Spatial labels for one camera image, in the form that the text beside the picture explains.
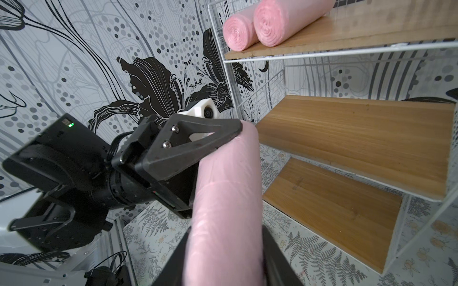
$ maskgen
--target shelf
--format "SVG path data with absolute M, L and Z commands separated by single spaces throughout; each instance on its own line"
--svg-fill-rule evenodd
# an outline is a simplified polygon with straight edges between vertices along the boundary
M 458 38 L 456 0 L 366 0 L 333 8 L 276 47 L 257 43 L 226 59 Z
M 291 158 L 263 198 L 382 273 L 402 197 Z
M 454 104 L 286 96 L 262 144 L 434 200 L 446 193 Z

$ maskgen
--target camera lens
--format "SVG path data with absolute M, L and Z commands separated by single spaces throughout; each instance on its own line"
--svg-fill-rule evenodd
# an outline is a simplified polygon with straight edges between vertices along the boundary
M 203 110 L 203 116 L 205 118 L 213 118 L 213 110 L 210 107 L 205 107 Z

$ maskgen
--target black cable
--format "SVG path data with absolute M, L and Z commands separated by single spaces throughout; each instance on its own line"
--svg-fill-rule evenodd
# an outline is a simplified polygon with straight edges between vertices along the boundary
M 107 158 L 105 159 L 107 163 L 111 162 L 111 159 L 113 159 L 113 157 L 115 156 L 116 152 L 118 151 L 119 143 L 121 142 L 121 140 L 124 137 L 126 137 L 127 135 L 130 135 L 132 133 L 134 132 L 133 131 L 125 132 L 125 133 L 119 134 L 118 136 L 116 136 L 113 139 L 113 141 L 111 142 L 110 149 L 108 150 Z
M 102 262 L 100 262 L 99 264 L 97 264 L 96 266 L 94 266 L 94 267 L 90 270 L 91 275 L 92 275 L 92 272 L 94 271 L 94 269 L 96 269 L 99 265 L 101 265 L 103 262 L 107 261 L 108 259 L 110 259 L 110 258 L 112 258 L 113 256 L 116 256 L 116 255 L 118 255 L 118 254 L 120 254 L 120 253 L 124 253 L 124 259 L 121 261 L 121 263 L 120 263 L 120 265 L 121 265 L 121 264 L 124 262 L 125 257 L 127 256 L 127 251 L 125 251 L 125 250 L 118 251 L 118 252 L 116 252 L 116 253 L 110 255 L 109 257 L 105 258 L 104 260 L 102 260 Z
M 113 269 L 113 267 L 115 266 L 116 257 L 119 257 L 119 262 L 120 262 L 119 265 L 121 265 L 122 262 L 123 262 L 124 259 L 125 259 L 125 256 L 122 255 L 121 253 L 118 253 L 118 254 L 113 258 L 113 261 L 111 261 L 111 264 L 110 264 L 110 270 L 111 270 L 111 272 L 113 272 L 113 273 L 114 273 L 114 271 L 115 271 L 115 270 Z
M 1 202 L 4 202 L 4 201 L 6 201 L 6 200 L 12 199 L 12 198 L 14 198 L 14 197 L 16 197 L 16 196 L 19 196 L 20 194 L 26 193 L 26 192 L 31 191 L 31 190 L 36 189 L 36 188 L 37 188 L 37 187 L 30 187 L 30 188 L 28 188 L 28 189 L 22 190 L 22 191 L 20 191 L 20 192 L 15 193 L 15 194 L 9 195 L 9 196 L 7 196 L 6 198 L 2 198 L 2 199 L 0 200 L 0 203 L 1 203 Z
M 119 262 L 119 265 L 118 265 L 118 267 L 116 267 L 116 269 L 114 270 L 114 272 L 113 272 L 113 273 L 115 273 L 115 274 L 116 274 L 116 271 L 118 271 L 118 268 L 120 268 L 120 267 L 121 267 L 121 265 L 122 265 L 122 263 L 124 262 L 124 260 L 125 260 L 125 258 L 126 258 L 126 257 L 127 257 L 127 252 L 126 252 L 126 254 L 124 255 L 124 258 L 121 260 L 121 262 Z

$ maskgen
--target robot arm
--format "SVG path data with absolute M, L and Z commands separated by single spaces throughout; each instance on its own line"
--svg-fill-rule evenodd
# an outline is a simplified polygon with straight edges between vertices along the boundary
M 178 216 L 191 217 L 199 161 L 236 137 L 242 124 L 213 120 L 219 113 L 211 99 L 184 113 L 202 118 L 174 114 L 161 127 L 149 116 L 113 157 L 110 145 L 63 115 L 3 162 L 7 172 L 43 193 L 27 200 L 32 205 L 23 200 L 25 212 L 8 230 L 38 250 L 32 252 L 49 252 L 81 247 L 110 230 L 110 209 L 158 200 Z M 189 139 L 205 132 L 212 134 Z

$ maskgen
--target rolled pink bag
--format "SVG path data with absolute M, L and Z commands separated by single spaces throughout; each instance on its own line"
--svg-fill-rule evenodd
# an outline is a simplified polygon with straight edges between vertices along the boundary
M 263 0 L 255 10 L 254 25 L 261 43 L 274 47 L 328 13 L 335 0 Z
M 263 283 L 259 139 L 253 124 L 199 163 L 185 286 Z
M 224 40 L 232 50 L 240 52 L 259 42 L 253 25 L 253 16 L 257 6 L 258 4 L 253 4 L 233 14 L 224 22 Z

